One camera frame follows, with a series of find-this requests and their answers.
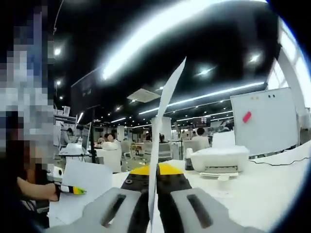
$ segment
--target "black ceiling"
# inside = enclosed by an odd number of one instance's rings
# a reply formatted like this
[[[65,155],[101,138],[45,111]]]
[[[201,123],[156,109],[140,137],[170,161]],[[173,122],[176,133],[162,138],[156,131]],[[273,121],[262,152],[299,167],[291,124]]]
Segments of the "black ceiling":
[[[134,3],[105,1],[105,4],[100,1],[71,1],[65,0],[62,5],[54,35],[55,48],[62,47],[51,70],[55,80],[62,81],[54,96],[58,108],[79,104],[79,100],[70,99],[71,85],[98,67],[84,79],[103,80],[107,59],[121,48],[146,17],[168,7],[162,1],[152,4],[144,0]],[[101,106],[96,108],[95,117],[102,122],[127,118],[112,125],[125,122],[133,126],[146,124],[156,115],[156,111],[144,115],[138,113],[158,107],[159,99],[150,103],[131,103],[127,97],[140,88],[161,94],[161,90],[157,89],[165,84],[185,57],[185,69],[171,103],[265,82],[273,59],[278,56],[277,29],[277,16],[265,3],[236,1],[212,6],[143,47],[119,72],[109,80],[103,80],[96,96],[96,102]],[[251,53],[261,54],[261,62],[248,64]],[[207,75],[197,75],[213,67]],[[204,112],[219,113],[225,111],[223,108],[231,108],[230,101],[220,103],[220,100],[229,99],[230,95],[264,89],[265,85],[259,85],[183,103],[168,108],[167,112],[171,114],[167,115],[181,119],[186,118],[185,115],[197,117]],[[82,122],[89,119],[90,113],[87,112]]]

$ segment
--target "black cable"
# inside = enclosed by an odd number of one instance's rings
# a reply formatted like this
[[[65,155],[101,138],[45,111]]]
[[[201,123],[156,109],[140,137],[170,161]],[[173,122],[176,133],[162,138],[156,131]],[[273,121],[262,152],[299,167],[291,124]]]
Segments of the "black cable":
[[[252,160],[249,160],[249,162],[253,162],[253,163],[255,163],[255,164],[268,164],[268,165],[270,165],[270,166],[287,166],[287,165],[291,165],[291,164],[293,164],[293,163],[295,163],[295,162],[303,161],[303,160],[305,160],[305,159],[310,159],[310,157],[304,157],[303,159],[300,159],[300,160],[294,160],[294,161],[292,161],[290,164],[270,164],[270,163],[265,163],[265,162],[257,163],[257,162],[252,161]]]

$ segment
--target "red magnet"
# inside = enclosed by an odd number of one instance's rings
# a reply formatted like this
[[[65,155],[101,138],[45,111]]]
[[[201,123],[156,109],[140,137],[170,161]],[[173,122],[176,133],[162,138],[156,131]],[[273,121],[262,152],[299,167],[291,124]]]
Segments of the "red magnet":
[[[251,112],[248,111],[243,117],[243,122],[246,123],[251,118],[251,116],[252,116]]]

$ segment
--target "white table surface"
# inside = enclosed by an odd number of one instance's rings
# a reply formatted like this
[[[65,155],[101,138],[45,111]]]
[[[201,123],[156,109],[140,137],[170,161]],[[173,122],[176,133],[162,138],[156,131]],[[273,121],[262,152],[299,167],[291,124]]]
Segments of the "white table surface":
[[[254,159],[256,162],[287,164],[310,156],[311,141],[290,151],[266,158]],[[184,170],[184,161],[171,160],[167,163]],[[245,171],[230,180],[230,197],[219,198],[216,179],[202,178],[195,171],[185,171],[185,177],[193,188],[199,187],[220,201],[229,210],[232,220],[242,226],[253,226],[266,232],[275,227],[286,216],[303,186],[310,159],[293,163],[290,166],[270,166],[248,163]],[[128,172],[114,174],[114,187],[121,187]],[[50,226],[61,223],[50,219]],[[162,233],[160,214],[154,212],[155,232]]]

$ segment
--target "sheet of paper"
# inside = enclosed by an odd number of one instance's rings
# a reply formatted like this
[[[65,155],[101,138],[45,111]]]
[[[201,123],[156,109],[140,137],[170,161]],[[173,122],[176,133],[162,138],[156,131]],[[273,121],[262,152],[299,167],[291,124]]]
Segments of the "sheet of paper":
[[[105,165],[68,160],[62,184],[87,191],[84,195],[61,193],[58,202],[50,202],[49,215],[70,224],[82,216],[87,204],[112,187],[112,171]]]
[[[152,231],[152,222],[153,222],[153,214],[154,214],[154,206],[155,206],[155,191],[156,191],[156,166],[158,162],[158,152],[159,152],[159,135],[160,129],[162,127],[162,117],[165,113],[165,110],[168,104],[171,101],[173,92],[175,90],[176,84],[179,80],[181,73],[184,70],[186,63],[186,58],[184,61],[179,65],[179,67],[173,72],[171,77],[166,82],[163,90],[162,96],[160,100],[160,106],[157,113],[157,118],[155,120],[155,139],[152,143],[152,150],[151,150],[151,159],[150,159],[150,173],[149,173],[149,198],[148,198],[148,207],[149,207],[149,216],[150,216],[150,224],[151,224],[151,231]]]

